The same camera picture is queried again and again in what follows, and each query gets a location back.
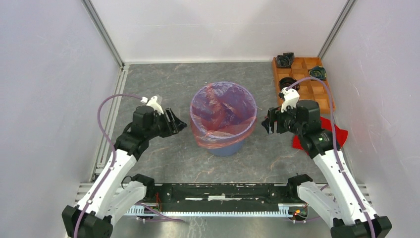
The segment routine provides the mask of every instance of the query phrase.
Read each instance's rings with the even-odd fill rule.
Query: red plastic bag
[[[198,145],[215,149],[249,136],[257,121],[257,105],[239,84],[217,82],[200,89],[190,106],[191,129]]]
[[[332,128],[331,128],[331,121],[330,120],[328,120],[326,118],[323,118],[323,117],[320,117],[320,119],[321,119],[321,127],[323,129],[332,130]],[[337,125],[334,125],[334,127],[335,127],[337,142],[338,142],[338,144],[341,147],[341,146],[344,145],[344,142],[346,142],[347,135],[349,134],[349,132],[346,131],[346,130],[342,130],[342,129],[338,128]],[[292,147],[293,148],[296,148],[296,149],[303,150],[303,148],[301,146],[301,142],[300,142],[299,137],[297,135],[295,135],[295,137],[293,137]]]

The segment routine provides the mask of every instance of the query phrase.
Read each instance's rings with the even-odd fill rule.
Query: blue trash bin
[[[190,106],[191,128],[198,145],[218,156],[230,156],[254,130],[257,105],[252,94],[232,82],[200,89]]]

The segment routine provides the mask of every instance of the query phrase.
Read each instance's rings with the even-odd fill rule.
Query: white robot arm
[[[333,143],[336,142],[333,141],[332,132],[321,128],[318,103],[299,101],[299,94],[294,89],[283,88],[279,96],[283,98],[283,104],[270,108],[262,125],[268,133],[274,133],[276,129],[277,133],[289,131],[298,135],[303,149],[325,176],[336,202],[326,196],[307,175],[289,179],[291,195],[308,203],[322,217],[331,228],[333,238],[370,237],[368,223],[374,227],[375,236],[381,234],[380,237],[384,237],[391,229],[391,223],[386,216],[379,217],[364,198],[344,162],[339,145],[336,144],[338,150],[334,149]]]
[[[148,186],[155,181],[143,175],[132,177],[127,187],[114,195],[127,172],[148,148],[149,140],[175,135],[187,126],[171,109],[163,110],[160,100],[159,96],[142,99],[145,105],[136,108],[133,121],[116,140],[115,160],[108,160],[93,186],[76,206],[66,206],[63,210],[62,218],[69,237],[75,236],[75,230],[78,231],[77,238],[110,237],[113,226],[127,210],[147,196]]]

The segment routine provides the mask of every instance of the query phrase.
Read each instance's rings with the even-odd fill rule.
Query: wooden tray
[[[274,75],[274,82],[276,87],[276,97],[278,105],[283,103],[278,94],[280,93],[280,80],[284,77],[292,77],[296,80],[309,77],[309,70],[315,66],[322,66],[321,59],[318,57],[295,57],[292,68],[277,68],[275,58],[273,58],[272,68]],[[328,72],[327,79],[324,81],[327,87],[328,85]],[[309,99],[318,102],[319,109],[322,114],[329,114],[329,101],[328,94],[320,82],[308,80],[300,83],[299,89],[299,100]],[[333,111],[335,110],[335,104],[332,102]]]

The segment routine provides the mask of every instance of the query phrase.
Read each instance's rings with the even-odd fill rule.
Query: marble-patterned floor
[[[124,93],[163,97],[187,124],[194,94],[211,82],[231,81],[248,89],[258,106],[258,124],[243,148],[230,157],[218,157],[196,144],[191,128],[168,138],[155,138],[128,175],[150,176],[156,182],[287,182],[308,174],[315,182],[325,178],[314,162],[291,147],[291,133],[268,135],[261,126],[267,109],[277,104],[271,62],[133,64]],[[113,141],[131,121],[139,102],[122,98]]]

